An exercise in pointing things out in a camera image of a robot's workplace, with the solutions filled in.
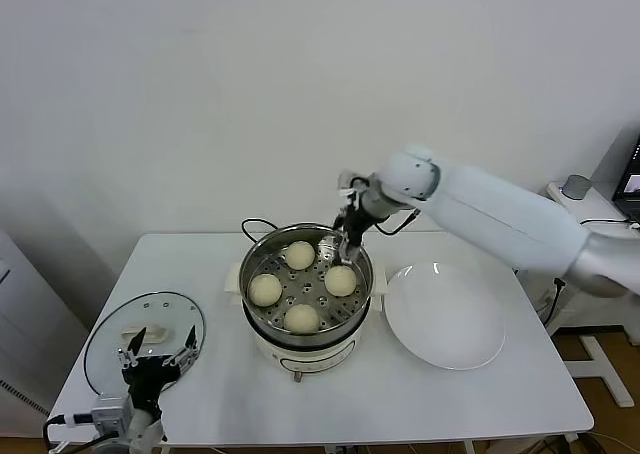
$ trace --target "power cord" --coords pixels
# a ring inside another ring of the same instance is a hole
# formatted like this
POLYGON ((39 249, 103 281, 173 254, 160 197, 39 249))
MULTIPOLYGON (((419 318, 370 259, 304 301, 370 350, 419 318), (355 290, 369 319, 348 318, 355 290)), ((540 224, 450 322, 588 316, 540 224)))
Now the power cord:
POLYGON ((604 437, 605 439, 609 439, 610 441, 617 442, 622 447, 624 447, 626 449, 629 449, 631 452, 635 452, 636 454, 640 454, 640 449, 636 449, 634 447, 631 447, 629 444, 627 444, 625 442, 622 442, 617 437, 613 437, 613 436, 610 436, 609 434, 602 434, 601 432, 595 432, 595 431, 590 431, 588 434, 590 434, 592 436, 604 437))
MULTIPOLYGON (((45 422, 44 425, 42 426, 42 440, 44 441, 44 447, 47 449, 47 452, 53 449, 53 445, 51 444, 51 440, 49 439, 49 426, 52 426, 52 425, 60 426, 60 425, 66 424, 67 426, 73 427, 80 424, 91 424, 92 422, 93 422, 93 416, 90 413, 73 414, 68 416, 65 416, 64 414, 58 414, 57 416, 53 416, 51 419, 48 419, 47 422, 45 422)), ((100 438, 98 439, 104 441, 105 439, 111 439, 112 437, 118 437, 118 434, 116 433, 115 436, 106 437, 104 439, 100 439, 100 438)), ((97 442, 95 441, 97 441, 97 439, 94 439, 93 441, 91 441, 91 443, 83 444, 82 446, 79 446, 76 449, 72 449, 71 451, 68 451, 65 454, 73 454, 75 452, 80 452, 84 449, 87 449, 88 447, 91 447, 94 444, 96 444, 97 442)))
POLYGON ((598 440, 590 434, 583 432, 578 434, 578 440, 582 443, 588 454, 607 454, 607 451, 598 440))
POLYGON ((416 217, 418 217, 419 215, 420 215, 420 209, 414 209, 413 212, 411 214, 409 214, 404 221, 402 221, 402 224, 400 224, 398 227, 396 227, 393 231, 385 231, 384 229, 382 229, 380 227, 379 224, 374 224, 374 226, 378 230, 378 232, 384 234, 385 236, 395 236, 402 229, 404 229, 409 224, 411 224, 416 219, 416 217))
POLYGON ((64 415, 59 414, 57 416, 52 417, 51 419, 48 419, 47 422, 45 422, 44 425, 42 426, 42 440, 44 441, 44 447, 47 450, 47 452, 53 449, 53 446, 51 445, 51 441, 49 440, 49 426, 62 425, 62 424, 65 424, 64 415))
POLYGON ((562 292, 564 287, 567 285, 567 283, 564 282, 559 277, 556 277, 553 280, 553 283, 556 285, 556 295, 553 298, 553 304, 551 304, 551 309, 549 310, 549 314, 547 314, 547 318, 542 322, 545 326, 549 323, 549 321, 553 317, 553 313, 555 312, 556 306, 558 305, 558 299, 560 298, 560 293, 562 292))
POLYGON ((242 233, 247 236, 249 239, 251 239, 251 241, 253 241, 254 243, 258 242, 256 241, 253 236, 251 234, 249 234, 249 232, 247 231, 245 225, 250 223, 250 222, 260 222, 262 224, 266 224, 269 227, 273 227, 274 229, 278 229, 278 226, 276 226, 273 222, 267 221, 266 219, 262 219, 260 217, 249 217, 247 219, 245 219, 244 221, 242 221, 242 223, 240 224, 240 229, 242 229, 242 233))

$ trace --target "white cabinet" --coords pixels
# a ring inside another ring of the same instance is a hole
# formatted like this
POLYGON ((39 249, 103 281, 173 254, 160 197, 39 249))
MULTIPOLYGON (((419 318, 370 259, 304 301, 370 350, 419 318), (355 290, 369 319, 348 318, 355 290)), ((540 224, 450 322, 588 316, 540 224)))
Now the white cabinet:
POLYGON ((0 231, 0 436, 40 436, 87 335, 0 231))

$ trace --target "metal rim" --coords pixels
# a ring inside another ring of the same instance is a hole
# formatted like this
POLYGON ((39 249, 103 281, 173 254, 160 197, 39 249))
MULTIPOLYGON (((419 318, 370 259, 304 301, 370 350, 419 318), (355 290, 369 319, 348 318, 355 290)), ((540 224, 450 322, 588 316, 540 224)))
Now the metal rim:
POLYGON ((249 313, 249 307, 244 302, 242 303, 242 310, 244 311, 244 315, 247 318, 247 320, 249 321, 249 325, 251 326, 251 328, 261 338, 263 338, 268 343, 273 344, 274 346, 280 347, 282 349, 287 349, 288 351, 312 352, 312 351, 321 351, 323 349, 329 349, 330 347, 333 347, 333 346, 343 342, 345 339, 347 339, 349 336, 351 336, 354 332, 356 332, 362 326, 362 323, 366 319, 367 314, 369 313, 370 304, 371 304, 371 299, 368 299, 367 302, 364 305, 364 312, 362 313, 362 316, 360 317, 358 322, 354 325, 353 329, 349 330, 343 336, 340 336, 339 338, 337 338, 337 339, 335 339, 335 340, 333 340, 331 342, 327 342, 325 344, 319 344, 317 346, 293 346, 291 344, 286 344, 286 343, 284 343, 282 341, 279 341, 278 339, 275 339, 275 338, 269 336, 267 333, 263 332, 260 329, 260 326, 258 326, 258 323, 255 321, 255 319, 253 319, 251 317, 251 314, 249 313))
MULTIPOLYGON (((191 301, 193 303, 194 306, 196 306, 196 309, 198 310, 198 313, 200 314, 200 317, 202 317, 202 341, 199 342, 199 345, 200 345, 199 351, 202 352, 202 345, 204 344, 204 340, 207 337, 207 319, 204 317, 204 314, 202 313, 202 309, 200 309, 200 306, 198 305, 198 303, 196 303, 189 296, 185 296, 184 294, 180 294, 179 292, 174 292, 174 291, 156 291, 156 292, 147 292, 146 294, 141 294, 139 296, 134 297, 133 299, 129 299, 127 302, 125 302, 124 304, 122 304, 122 305, 118 306, 116 309, 114 309, 113 312, 109 313, 109 315, 107 317, 105 317, 100 322, 100 324, 98 324, 98 327, 96 327, 96 329, 93 331, 93 334, 91 334, 91 337, 87 341, 87 348, 84 350, 84 356, 83 356, 83 359, 82 359, 82 370, 84 371, 84 378, 87 381, 87 384, 89 384, 89 387, 91 388, 91 390, 93 392, 95 392, 96 394, 100 395, 100 392, 98 392, 96 390, 96 388, 93 387, 93 384, 91 384, 91 381, 89 380, 89 376, 87 375, 87 352, 89 352, 89 346, 91 346, 91 341, 93 341, 93 338, 96 336, 96 334, 98 333, 100 328, 109 319, 111 319, 111 317, 116 312, 118 312, 120 309, 122 309, 125 306, 137 301, 138 299, 142 299, 143 297, 147 297, 147 296, 153 296, 155 294, 175 294, 176 296, 180 296, 180 297, 184 297, 185 299, 188 299, 189 301, 191 301)), ((169 389, 174 384, 175 384, 175 382, 166 384, 165 387, 162 388, 162 391, 166 391, 167 389, 169 389)))

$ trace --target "wooden floor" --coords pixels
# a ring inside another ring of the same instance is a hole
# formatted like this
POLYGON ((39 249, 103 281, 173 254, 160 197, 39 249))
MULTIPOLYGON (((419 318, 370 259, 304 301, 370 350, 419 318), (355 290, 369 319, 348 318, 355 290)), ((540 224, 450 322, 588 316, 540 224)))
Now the wooden floor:
MULTIPOLYGON (((631 396, 636 401, 636 407, 620 409, 616 406, 609 391, 600 379, 578 379, 576 384, 589 409, 595 418, 595 432, 601 432, 621 439, 640 450, 640 348, 631 346, 624 334, 607 333, 596 336, 602 348, 609 356, 618 374, 624 381, 631 396)), ((557 335, 553 342, 563 359, 586 360, 586 352, 582 348, 577 336, 557 335)), ((597 438, 607 454, 629 454, 631 451, 604 438, 597 438)), ((478 454, 483 454, 488 446, 487 441, 478 441, 474 445, 478 454)), ((412 446, 418 454, 462 454, 462 444, 456 443, 451 447, 447 444, 414 444, 412 446)), ((415 454, 410 446, 369 446, 371 454, 415 454)), ((243 448, 224 449, 230 454, 323 454, 318 448, 243 448)), ((204 454, 214 451, 208 449, 174 449, 173 454, 204 454)), ((582 454, 581 447, 572 446, 572 453, 582 454)), ((0 439, 0 454, 46 454, 40 439, 0 439)), ((364 447, 360 447, 359 454, 368 454, 364 447)))

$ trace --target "white robotic arm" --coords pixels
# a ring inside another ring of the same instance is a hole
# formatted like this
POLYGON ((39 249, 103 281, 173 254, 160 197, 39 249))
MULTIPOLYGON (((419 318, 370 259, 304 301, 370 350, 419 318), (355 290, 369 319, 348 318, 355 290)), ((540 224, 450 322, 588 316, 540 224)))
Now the white robotic arm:
POLYGON ((513 268, 561 277, 600 297, 640 294, 640 241, 593 233, 553 201, 428 149, 407 147, 367 179, 341 178, 357 193, 337 222, 347 257, 366 229, 413 207, 513 268))

